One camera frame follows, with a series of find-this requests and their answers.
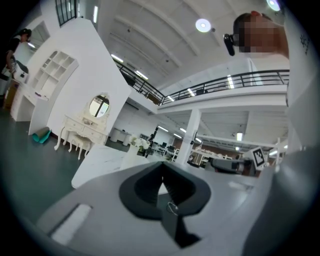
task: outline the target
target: ceiling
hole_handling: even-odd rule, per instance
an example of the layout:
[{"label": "ceiling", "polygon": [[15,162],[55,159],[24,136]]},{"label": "ceiling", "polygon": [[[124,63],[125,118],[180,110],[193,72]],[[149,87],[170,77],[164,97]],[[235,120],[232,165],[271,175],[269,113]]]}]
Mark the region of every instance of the ceiling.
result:
[{"label": "ceiling", "polygon": [[[175,76],[228,62],[222,35],[232,33],[238,15],[266,6],[265,0],[101,0],[95,26],[111,54],[161,88]],[[214,32],[199,32],[200,18],[209,20]]]},{"label": "ceiling", "polygon": [[[183,136],[184,132],[179,129],[187,129],[190,115],[191,111],[180,111],[157,116],[162,120],[164,128]],[[236,140],[239,132],[243,133],[243,141],[276,144],[278,138],[283,141],[288,137],[288,118],[283,111],[262,110],[206,112],[201,115],[199,135]],[[236,147],[244,152],[257,147],[219,139],[203,141],[206,145],[233,151]]]}]

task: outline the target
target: white shelf unit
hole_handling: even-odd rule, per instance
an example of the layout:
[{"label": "white shelf unit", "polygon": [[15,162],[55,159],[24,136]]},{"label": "white shelf unit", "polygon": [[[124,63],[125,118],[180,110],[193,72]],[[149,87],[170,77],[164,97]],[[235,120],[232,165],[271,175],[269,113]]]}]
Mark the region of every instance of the white shelf unit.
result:
[{"label": "white shelf unit", "polygon": [[54,51],[46,59],[39,71],[34,76],[31,86],[34,90],[50,99],[60,81],[67,81],[69,76],[78,66],[75,59],[62,51]]},{"label": "white shelf unit", "polygon": [[36,101],[29,135],[47,126],[51,110],[61,89],[78,66],[75,58],[55,50],[35,74],[30,85],[37,94],[47,100],[38,98]]}]

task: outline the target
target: black railing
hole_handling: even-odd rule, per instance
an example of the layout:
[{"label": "black railing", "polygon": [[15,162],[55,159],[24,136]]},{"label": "black railing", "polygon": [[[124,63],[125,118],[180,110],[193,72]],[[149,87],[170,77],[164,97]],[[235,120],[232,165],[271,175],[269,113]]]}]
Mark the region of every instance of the black railing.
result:
[{"label": "black railing", "polygon": [[55,0],[55,9],[60,27],[77,17],[78,0]]},{"label": "black railing", "polygon": [[161,105],[161,103],[165,99],[165,96],[160,91],[154,88],[143,78],[140,78],[137,73],[127,68],[122,63],[118,62],[115,59],[114,62],[119,68],[128,85],[133,87],[138,93],[144,95],[147,99],[151,100],[154,104]]},{"label": "black railing", "polygon": [[289,72],[290,70],[288,69],[266,70],[218,78],[172,93],[165,97],[162,104],[183,100],[193,96],[248,86],[287,85],[289,82]]}]

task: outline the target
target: gray floor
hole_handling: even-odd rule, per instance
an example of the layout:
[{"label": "gray floor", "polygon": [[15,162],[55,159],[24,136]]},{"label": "gray floor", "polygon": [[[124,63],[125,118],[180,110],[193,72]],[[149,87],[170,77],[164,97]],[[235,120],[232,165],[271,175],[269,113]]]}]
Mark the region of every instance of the gray floor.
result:
[{"label": "gray floor", "polygon": [[15,122],[0,110],[2,187],[16,213],[35,223],[52,204],[73,190],[71,180],[81,160],[68,146],[55,151],[57,140],[40,144],[28,136],[29,122]]}]

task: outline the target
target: white table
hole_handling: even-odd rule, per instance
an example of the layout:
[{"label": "white table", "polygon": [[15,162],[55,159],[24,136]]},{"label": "white table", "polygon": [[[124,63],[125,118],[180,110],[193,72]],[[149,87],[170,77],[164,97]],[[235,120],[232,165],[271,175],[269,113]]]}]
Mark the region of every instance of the white table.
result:
[{"label": "white table", "polygon": [[[126,152],[95,144],[81,163],[72,178],[71,185],[75,189],[93,178],[120,171],[121,162]],[[149,163],[147,158],[136,156],[140,165]]]}]

